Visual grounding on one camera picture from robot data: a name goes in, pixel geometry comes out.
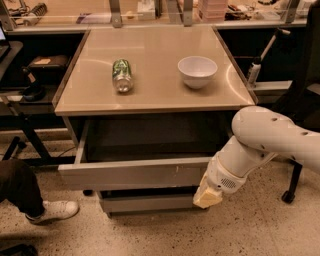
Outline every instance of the terrazzo floor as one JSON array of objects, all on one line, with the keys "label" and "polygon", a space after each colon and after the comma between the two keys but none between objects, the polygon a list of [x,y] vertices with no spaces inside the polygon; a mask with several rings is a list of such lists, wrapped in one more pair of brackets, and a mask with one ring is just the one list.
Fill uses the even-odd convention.
[{"label": "terrazzo floor", "polygon": [[[13,135],[0,133],[0,154]],[[74,154],[64,131],[43,136],[50,152]],[[34,154],[30,145],[14,157],[28,154]],[[4,201],[0,204],[0,250],[25,243],[44,256],[320,255],[320,175],[304,169],[296,199],[286,204],[281,196],[289,186],[292,166],[282,158],[254,171],[237,193],[209,210],[112,218],[102,211],[96,194],[84,196],[82,191],[68,190],[57,166],[34,167],[34,171],[44,199],[76,200],[80,211],[68,220],[33,226]]]}]

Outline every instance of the black pants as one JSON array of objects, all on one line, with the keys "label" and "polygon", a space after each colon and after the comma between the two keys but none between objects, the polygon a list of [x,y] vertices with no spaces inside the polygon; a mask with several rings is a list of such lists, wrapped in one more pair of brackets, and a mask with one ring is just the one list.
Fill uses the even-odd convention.
[{"label": "black pants", "polygon": [[0,202],[8,199],[30,217],[44,212],[37,178],[21,160],[0,161]]}]

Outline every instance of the shoe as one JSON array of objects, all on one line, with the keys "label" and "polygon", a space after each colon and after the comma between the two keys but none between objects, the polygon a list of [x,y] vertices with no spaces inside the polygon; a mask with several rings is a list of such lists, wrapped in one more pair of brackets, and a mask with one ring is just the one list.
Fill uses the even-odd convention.
[{"label": "shoe", "polygon": [[65,220],[73,217],[79,211],[79,204],[73,201],[43,201],[43,207],[45,208],[44,213],[37,218],[26,215],[31,224],[36,225],[49,220]]}]

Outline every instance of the countertop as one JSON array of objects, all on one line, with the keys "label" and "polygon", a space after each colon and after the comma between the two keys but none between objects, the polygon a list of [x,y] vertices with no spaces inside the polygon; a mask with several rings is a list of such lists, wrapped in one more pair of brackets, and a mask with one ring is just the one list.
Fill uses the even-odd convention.
[{"label": "countertop", "polygon": [[[188,88],[177,68],[184,57],[214,60],[218,71],[200,90]],[[129,61],[134,88],[119,94],[112,65]],[[61,95],[59,116],[237,110],[254,105],[247,88],[211,26],[92,29]]]}]

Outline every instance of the person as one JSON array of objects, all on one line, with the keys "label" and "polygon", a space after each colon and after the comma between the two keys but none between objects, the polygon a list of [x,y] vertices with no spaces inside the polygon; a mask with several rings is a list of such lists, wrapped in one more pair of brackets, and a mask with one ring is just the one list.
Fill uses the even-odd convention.
[{"label": "person", "polygon": [[44,201],[35,174],[19,159],[0,161],[0,202],[5,199],[35,225],[68,219],[79,211],[79,205],[74,201]]}]

